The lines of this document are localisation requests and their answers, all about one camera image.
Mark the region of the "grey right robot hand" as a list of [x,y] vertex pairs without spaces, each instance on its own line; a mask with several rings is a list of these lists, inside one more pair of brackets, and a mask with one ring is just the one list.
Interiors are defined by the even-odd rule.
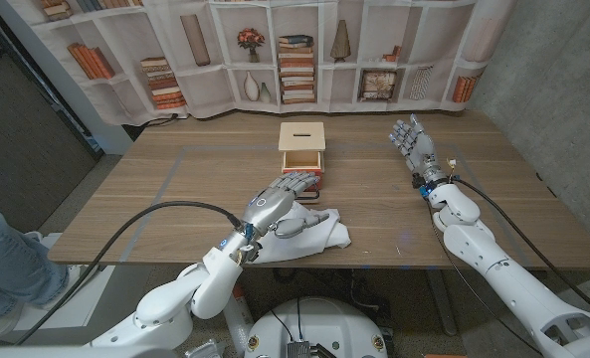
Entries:
[[446,181],[446,174],[439,164],[434,142],[425,132],[415,113],[410,114],[408,122],[397,120],[389,138],[405,158],[416,184],[440,184]]

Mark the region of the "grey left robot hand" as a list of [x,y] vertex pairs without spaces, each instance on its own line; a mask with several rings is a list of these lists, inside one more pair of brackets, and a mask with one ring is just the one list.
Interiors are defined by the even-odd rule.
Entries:
[[316,181],[316,176],[311,172],[294,171],[272,182],[249,203],[243,214],[246,238],[258,240],[268,231],[274,231],[277,238],[289,239],[327,220],[328,214],[283,219],[296,197]]

